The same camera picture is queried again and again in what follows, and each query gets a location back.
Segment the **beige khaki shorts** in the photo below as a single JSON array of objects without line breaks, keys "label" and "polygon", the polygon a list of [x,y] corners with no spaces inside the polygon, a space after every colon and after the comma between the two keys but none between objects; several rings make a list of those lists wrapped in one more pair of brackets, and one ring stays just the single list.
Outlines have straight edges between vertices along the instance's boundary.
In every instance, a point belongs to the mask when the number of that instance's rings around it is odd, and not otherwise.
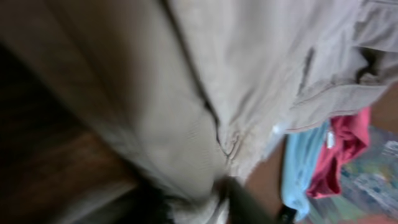
[{"label": "beige khaki shorts", "polygon": [[169,196],[224,223],[275,129],[306,131],[397,80],[396,1],[2,1],[1,45]]}]

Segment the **light blue shirt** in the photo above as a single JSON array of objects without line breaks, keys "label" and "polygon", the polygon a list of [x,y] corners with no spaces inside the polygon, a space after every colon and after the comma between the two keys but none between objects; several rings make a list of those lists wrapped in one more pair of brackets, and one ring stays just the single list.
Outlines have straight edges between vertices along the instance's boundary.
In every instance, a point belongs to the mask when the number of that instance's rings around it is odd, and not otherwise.
[{"label": "light blue shirt", "polygon": [[306,191],[325,143],[330,122],[301,133],[287,135],[282,168],[281,198],[283,204],[296,211],[295,221],[303,220],[310,211]]}]

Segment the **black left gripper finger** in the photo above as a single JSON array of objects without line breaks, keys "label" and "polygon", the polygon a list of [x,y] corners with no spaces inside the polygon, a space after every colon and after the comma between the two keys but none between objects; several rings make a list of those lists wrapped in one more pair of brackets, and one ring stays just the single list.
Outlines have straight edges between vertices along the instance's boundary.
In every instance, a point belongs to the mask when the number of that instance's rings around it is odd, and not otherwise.
[{"label": "black left gripper finger", "polygon": [[217,181],[221,200],[229,203],[228,224],[272,224],[271,218],[249,192],[233,177]]}]

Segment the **red shirt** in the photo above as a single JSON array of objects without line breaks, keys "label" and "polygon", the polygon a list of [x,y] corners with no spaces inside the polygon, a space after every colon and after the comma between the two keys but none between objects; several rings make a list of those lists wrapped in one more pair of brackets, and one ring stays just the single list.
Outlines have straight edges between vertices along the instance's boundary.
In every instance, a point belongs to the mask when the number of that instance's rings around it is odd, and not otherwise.
[{"label": "red shirt", "polygon": [[330,120],[326,141],[318,157],[307,195],[323,198],[339,195],[340,172],[343,165],[357,158],[370,144],[368,127],[371,109],[354,115],[335,116]]}]

